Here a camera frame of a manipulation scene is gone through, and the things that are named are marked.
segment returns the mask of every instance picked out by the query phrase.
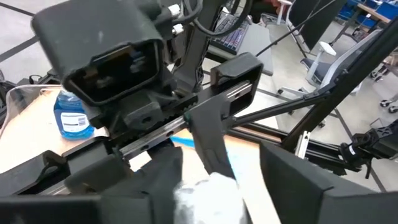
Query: clear plastic panel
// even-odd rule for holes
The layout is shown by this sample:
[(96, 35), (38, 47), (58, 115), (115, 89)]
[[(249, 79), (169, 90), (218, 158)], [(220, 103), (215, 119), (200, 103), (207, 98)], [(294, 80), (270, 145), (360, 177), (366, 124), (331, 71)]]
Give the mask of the clear plastic panel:
[[(0, 130), (0, 173), (44, 151), (61, 155), (87, 141), (61, 137), (53, 113), (61, 89), (60, 85), (23, 85), (7, 93), (7, 116)], [(105, 129), (96, 129), (92, 138), (106, 135)]]

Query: bottle label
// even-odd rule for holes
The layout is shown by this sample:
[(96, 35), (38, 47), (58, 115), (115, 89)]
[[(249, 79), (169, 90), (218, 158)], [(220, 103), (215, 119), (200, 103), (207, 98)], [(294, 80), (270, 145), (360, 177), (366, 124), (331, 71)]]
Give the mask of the bottle label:
[(82, 113), (61, 113), (63, 130), (76, 133), (86, 129), (90, 124), (87, 116)]

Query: wooden table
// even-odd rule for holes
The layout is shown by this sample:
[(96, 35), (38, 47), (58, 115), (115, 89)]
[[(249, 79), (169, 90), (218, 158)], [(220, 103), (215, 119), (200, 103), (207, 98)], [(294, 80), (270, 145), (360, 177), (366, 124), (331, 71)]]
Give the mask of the wooden table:
[[(51, 150), (62, 154), (84, 141), (68, 141), (61, 137), (53, 115), (53, 104), (59, 90), (46, 91), (25, 110), (7, 123), (0, 139), (0, 172), (7, 171), (40, 153)], [(104, 129), (96, 130), (95, 136), (106, 135)], [(185, 129), (176, 134), (181, 138), (192, 138)], [(232, 136), (225, 136), (239, 190), (254, 223), (280, 223), (272, 200), (262, 179), (259, 146)], [(197, 182), (208, 177), (195, 149), (184, 145), (183, 181)], [(150, 161), (147, 153), (130, 160), (133, 170)]]
[(356, 18), (358, 18), (359, 14), (360, 14), (362, 11), (365, 11), (365, 12), (367, 12), (368, 14), (370, 14), (371, 17), (374, 18), (374, 19), (377, 21), (377, 22), (375, 23), (375, 25), (374, 25), (373, 27), (371, 27), (371, 28), (368, 30), (368, 33), (373, 32), (373, 31), (377, 28), (377, 25), (379, 24), (380, 21), (381, 21), (381, 22), (385, 22), (385, 23), (389, 23), (389, 22), (391, 21), (390, 19), (388, 19), (388, 18), (384, 17), (383, 15), (380, 15), (379, 13), (377, 13), (375, 9), (372, 9), (372, 8), (370, 8), (370, 7), (365, 6), (364, 4), (360, 4), (360, 3), (359, 3), (359, 4), (357, 5), (357, 8), (356, 8), (355, 13), (353, 14), (353, 16), (351, 16), (351, 18), (348, 19), (348, 21), (346, 22), (345, 26), (344, 26), (343, 29), (337, 34), (337, 36), (335, 37), (335, 39), (332, 40), (332, 41), (329, 43), (331, 46), (332, 46), (334, 43), (336, 43), (337, 40), (340, 39), (340, 37), (341, 37), (342, 35), (347, 35), (347, 36), (353, 38), (353, 36), (352, 36), (351, 34), (346, 33), (346, 30), (348, 29), (348, 27), (350, 27), (351, 25), (354, 25), (354, 24), (355, 24)]

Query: office chair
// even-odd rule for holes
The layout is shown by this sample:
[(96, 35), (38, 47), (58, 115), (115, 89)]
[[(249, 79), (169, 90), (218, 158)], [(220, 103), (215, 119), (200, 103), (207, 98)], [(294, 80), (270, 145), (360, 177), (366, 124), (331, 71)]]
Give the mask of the office chair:
[[(295, 0), (292, 2), (290, 2), (288, 0), (278, 0), (278, 1), (280, 2), (280, 11), (277, 16), (275, 16), (273, 14), (267, 14), (267, 13), (261, 14), (261, 22), (264, 24), (264, 27), (266, 27), (269, 24), (280, 25), (281, 23), (286, 23), (286, 21), (289, 20), (289, 15), (290, 15), (290, 12), (292, 10), (292, 6), (293, 6)], [(286, 12), (286, 18), (284, 21), (282, 19), (282, 16), (284, 13), (285, 6), (288, 6), (289, 8)]]
[[(363, 50), (374, 40), (375, 36), (380, 33), (381, 30), (375, 30), (370, 33), (367, 37), (363, 40), (358, 42), (352, 48), (350, 48), (347, 52), (345, 52), (342, 56), (336, 59), (332, 64), (320, 62), (320, 57), (324, 52), (330, 55), (336, 55), (336, 52), (330, 47), (329, 44), (325, 42), (320, 42), (321, 50), (318, 53), (315, 60), (304, 58), (301, 60), (301, 63), (305, 65), (308, 70), (307, 76), (305, 79), (311, 84), (315, 86), (317, 90), (325, 87), (330, 82), (333, 82), (337, 76), (343, 71), (344, 69), (348, 68), (354, 60), (363, 52)], [(355, 95), (359, 89), (361, 88), (360, 83), (352, 92), (351, 94)], [(278, 94), (282, 94), (284, 91), (292, 93), (296, 96), (302, 97), (309, 93), (304, 87), (301, 87), (299, 90), (294, 90), (287, 87), (282, 87), (278, 90)], [(319, 124), (319, 127), (322, 128), (325, 126), (325, 120)]]

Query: black camera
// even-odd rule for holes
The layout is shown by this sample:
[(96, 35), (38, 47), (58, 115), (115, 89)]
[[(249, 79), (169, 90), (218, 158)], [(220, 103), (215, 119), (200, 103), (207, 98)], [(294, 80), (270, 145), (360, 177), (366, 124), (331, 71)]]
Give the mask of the black camera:
[(37, 13), (32, 27), (63, 87), (101, 106), (165, 81), (175, 16), (157, 1), (72, 0)]

